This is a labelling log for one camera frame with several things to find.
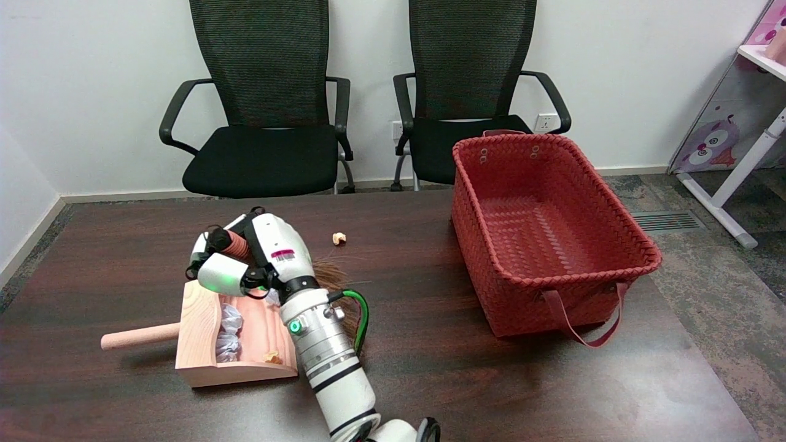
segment electrical outlet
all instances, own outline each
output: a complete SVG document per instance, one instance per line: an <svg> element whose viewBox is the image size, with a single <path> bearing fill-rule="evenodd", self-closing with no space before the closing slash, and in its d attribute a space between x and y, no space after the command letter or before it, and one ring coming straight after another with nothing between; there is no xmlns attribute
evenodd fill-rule
<svg viewBox="0 0 786 442"><path fill-rule="evenodd" d="M404 126L401 121L391 121L391 137L393 141L399 142L399 138L404 133Z"/></svg>
<svg viewBox="0 0 786 442"><path fill-rule="evenodd" d="M535 121L535 128L533 132L542 133L550 132L560 126L560 116L556 113L539 113L538 119Z"/></svg>

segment table surface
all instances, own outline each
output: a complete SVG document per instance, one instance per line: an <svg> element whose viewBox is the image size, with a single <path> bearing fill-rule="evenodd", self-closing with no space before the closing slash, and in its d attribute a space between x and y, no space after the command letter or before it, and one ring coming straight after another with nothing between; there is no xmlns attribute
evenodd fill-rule
<svg viewBox="0 0 786 442"><path fill-rule="evenodd" d="M779 79L786 81L786 66L765 57L765 49L767 49L767 45L743 45L737 49L737 53L753 61L760 68L764 68Z"/></svg>
<svg viewBox="0 0 786 442"><path fill-rule="evenodd" d="M303 378L192 390L174 371L174 342L99 349L104 333L176 322L194 238L257 204L368 298L363 359L385 420L434 416L445 441L756 440L649 277L600 350L558 333L494 338L451 195L78 207L0 316L0 440L327 440Z"/></svg>

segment red woven basket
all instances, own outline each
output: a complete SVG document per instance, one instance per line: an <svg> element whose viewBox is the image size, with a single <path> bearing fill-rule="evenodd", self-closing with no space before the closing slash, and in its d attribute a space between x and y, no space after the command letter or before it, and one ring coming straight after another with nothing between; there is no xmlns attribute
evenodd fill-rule
<svg viewBox="0 0 786 442"><path fill-rule="evenodd" d="M453 158L453 223L494 335L563 330L605 343L627 288L661 255L578 146L502 134L463 140ZM618 306L598 340L573 330L608 321Z"/></svg>

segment crumpled plastic bag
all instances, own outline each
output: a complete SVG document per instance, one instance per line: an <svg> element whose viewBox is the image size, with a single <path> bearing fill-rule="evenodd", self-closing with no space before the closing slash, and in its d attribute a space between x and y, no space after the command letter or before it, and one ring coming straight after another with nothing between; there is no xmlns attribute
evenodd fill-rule
<svg viewBox="0 0 786 442"><path fill-rule="evenodd" d="M229 363L237 361L237 354L241 350L241 342L237 338L237 331L243 326L241 313L229 304L221 306L221 329L215 340L215 361Z"/></svg>
<svg viewBox="0 0 786 442"><path fill-rule="evenodd" d="M267 296L265 297L265 300L267 301L268 304L278 305L278 306L281 305L281 298L278 297L278 290L276 289L269 289L267 291Z"/></svg>
<svg viewBox="0 0 786 442"><path fill-rule="evenodd" d="M237 335L237 331L243 326L241 313L232 305L222 304L221 306L221 328L229 333Z"/></svg>

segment green light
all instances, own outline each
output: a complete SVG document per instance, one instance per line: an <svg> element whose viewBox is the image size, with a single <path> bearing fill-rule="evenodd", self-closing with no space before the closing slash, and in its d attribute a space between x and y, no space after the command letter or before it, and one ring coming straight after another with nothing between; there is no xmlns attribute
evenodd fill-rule
<svg viewBox="0 0 786 442"><path fill-rule="evenodd" d="M294 334L300 333L300 330L302 329L303 326L300 325L300 321L298 321L297 319L289 323L289 331L291 331Z"/></svg>

